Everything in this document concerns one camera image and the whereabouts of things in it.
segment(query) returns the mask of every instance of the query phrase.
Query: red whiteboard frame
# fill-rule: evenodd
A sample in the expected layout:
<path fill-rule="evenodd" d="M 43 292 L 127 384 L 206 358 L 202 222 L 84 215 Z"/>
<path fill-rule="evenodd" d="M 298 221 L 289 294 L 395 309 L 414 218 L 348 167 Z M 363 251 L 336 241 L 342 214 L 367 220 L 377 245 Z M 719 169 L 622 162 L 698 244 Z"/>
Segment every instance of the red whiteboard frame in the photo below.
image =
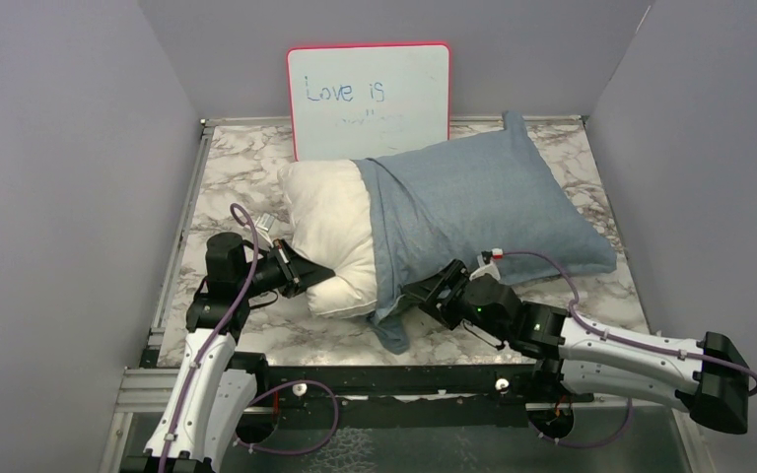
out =
<path fill-rule="evenodd" d="M 292 154 L 295 161 L 298 161 L 298 133 L 295 129 L 295 106 L 292 101 L 292 72 L 289 70 L 289 55 L 292 51 L 301 49 L 348 49 L 353 47 L 399 47 L 399 46 L 443 46 L 448 50 L 448 127 L 446 129 L 446 140 L 450 138 L 451 133 L 451 57 L 453 51 L 447 42 L 444 41 L 423 41 L 423 42 L 355 42 L 346 44 L 328 44 L 316 46 L 295 46 L 286 52 L 286 74 L 289 79 L 289 119 L 292 122 Z"/>

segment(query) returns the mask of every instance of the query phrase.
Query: robotic arm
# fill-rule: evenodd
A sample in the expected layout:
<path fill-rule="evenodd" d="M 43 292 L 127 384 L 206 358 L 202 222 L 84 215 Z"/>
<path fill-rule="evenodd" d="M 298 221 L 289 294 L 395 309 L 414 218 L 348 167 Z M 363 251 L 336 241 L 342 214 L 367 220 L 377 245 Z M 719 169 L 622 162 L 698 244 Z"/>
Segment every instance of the robotic arm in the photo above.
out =
<path fill-rule="evenodd" d="M 334 276 L 275 239 L 260 252 L 245 296 L 217 331 L 249 273 L 247 246 L 233 233 L 208 240 L 207 277 L 187 312 L 189 334 L 170 402 L 145 456 L 126 458 L 121 472 L 219 471 L 242 413 L 269 387 L 264 355 L 235 353 L 248 299 L 270 291 L 293 297 Z M 492 264 L 491 253 L 484 255 Z M 523 302 L 498 281 L 496 270 L 469 274 L 459 260 L 403 294 L 448 329 L 470 323 L 538 360 L 530 388 L 541 397 L 616 394 L 689 412 L 710 429 L 747 432 L 750 371 L 723 335 L 708 332 L 697 341 L 608 327 L 581 319 L 572 305 Z"/>

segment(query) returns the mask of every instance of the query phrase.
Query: whiteboard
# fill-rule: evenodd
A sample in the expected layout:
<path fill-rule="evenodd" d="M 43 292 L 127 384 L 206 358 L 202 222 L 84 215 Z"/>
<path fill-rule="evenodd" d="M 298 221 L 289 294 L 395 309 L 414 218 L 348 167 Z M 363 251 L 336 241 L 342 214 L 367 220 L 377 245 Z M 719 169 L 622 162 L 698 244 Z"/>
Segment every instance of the whiteboard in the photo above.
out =
<path fill-rule="evenodd" d="M 448 138 L 447 44 L 298 47 L 287 63 L 297 160 L 395 155 Z"/>

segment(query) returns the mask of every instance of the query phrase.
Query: black wire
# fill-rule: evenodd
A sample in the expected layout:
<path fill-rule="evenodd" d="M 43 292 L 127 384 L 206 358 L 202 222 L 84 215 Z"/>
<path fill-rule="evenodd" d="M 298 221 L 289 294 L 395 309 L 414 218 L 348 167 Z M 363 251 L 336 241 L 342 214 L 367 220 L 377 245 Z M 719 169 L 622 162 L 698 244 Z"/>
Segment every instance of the black wire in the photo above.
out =
<path fill-rule="evenodd" d="M 468 328 L 468 320 L 463 320 L 462 321 L 462 328 L 464 328 L 465 331 L 467 331 L 468 333 L 470 333 L 470 334 L 474 335 L 475 337 L 479 338 L 481 341 L 483 341 L 483 343 L 485 343 L 486 345 L 489 345 L 490 347 L 494 348 L 497 351 L 501 351 L 501 350 L 507 348 L 507 344 L 505 342 L 503 342 L 503 341 L 501 341 L 500 345 L 495 345 L 492 342 L 489 342 L 488 340 L 484 339 L 480 335 L 478 335 L 478 334 L 474 333 L 473 331 L 471 331 L 471 329 Z"/>
<path fill-rule="evenodd" d="M 280 300 L 280 293 L 277 293 L 276 291 L 274 291 L 274 299 L 272 301 L 266 301 L 264 303 L 255 304 L 255 305 L 252 305 L 251 307 L 249 307 L 248 309 L 249 310 L 254 310 L 256 308 L 268 307 L 269 305 L 272 305 L 272 304 L 276 303 L 279 300 Z"/>

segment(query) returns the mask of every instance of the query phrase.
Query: marble tabletop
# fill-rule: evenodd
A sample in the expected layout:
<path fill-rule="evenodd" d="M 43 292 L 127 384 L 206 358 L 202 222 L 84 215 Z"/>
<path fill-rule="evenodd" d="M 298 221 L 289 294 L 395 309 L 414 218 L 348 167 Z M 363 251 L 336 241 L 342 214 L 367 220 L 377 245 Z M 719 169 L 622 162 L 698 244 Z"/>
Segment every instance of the marble tabletop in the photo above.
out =
<path fill-rule="evenodd" d="M 582 312 L 602 322 L 647 332 L 628 261 L 608 200 L 602 189 L 582 123 L 527 121 L 529 136 L 579 212 L 605 235 L 617 251 L 610 274 L 574 278 Z M 502 129 L 499 121 L 454 124 L 451 139 Z M 277 170 L 294 160 L 291 127 L 277 125 L 218 126 L 198 191 L 192 223 L 182 249 L 172 303 L 164 315 L 165 334 L 158 365 L 177 367 L 183 356 L 184 317 L 204 276 L 207 238 L 219 232 L 248 237 L 231 218 L 229 206 L 241 203 L 252 216 L 270 213 L 277 219 L 272 237 L 288 239 L 291 229 L 277 182 Z M 570 299 L 561 280 L 515 287 L 527 301 L 566 306 Z M 305 297 L 281 299 L 248 319 L 238 350 L 260 352 L 272 365 L 465 365 L 529 362 L 509 349 L 497 351 L 471 333 L 442 328 L 413 309 L 403 317 L 410 349 L 401 355 L 385 350 L 363 317 L 330 320 L 313 317 Z"/>

